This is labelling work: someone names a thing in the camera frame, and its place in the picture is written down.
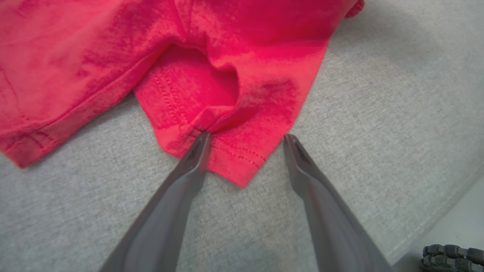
red fabric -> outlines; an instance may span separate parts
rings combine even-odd
[[[0,2],[0,150],[26,167],[134,90],[160,146],[213,133],[245,187],[290,129],[328,40],[363,0]]]

gray fabric surface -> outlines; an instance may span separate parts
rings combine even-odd
[[[368,1],[292,129],[391,263],[484,174],[482,14]],[[0,157],[0,271],[96,271],[176,163],[132,96],[28,169]],[[208,175],[178,271],[316,271],[281,146],[245,190]]]

red t-shirt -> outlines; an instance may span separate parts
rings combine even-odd
[[[160,146],[213,136],[245,187],[291,128],[329,38],[363,0],[0,3],[0,150],[19,167],[134,91]]]

fabric fold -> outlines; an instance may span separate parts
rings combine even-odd
[[[0,3],[0,150],[38,161],[134,91],[181,157],[244,188],[291,128],[331,34],[362,0]]]

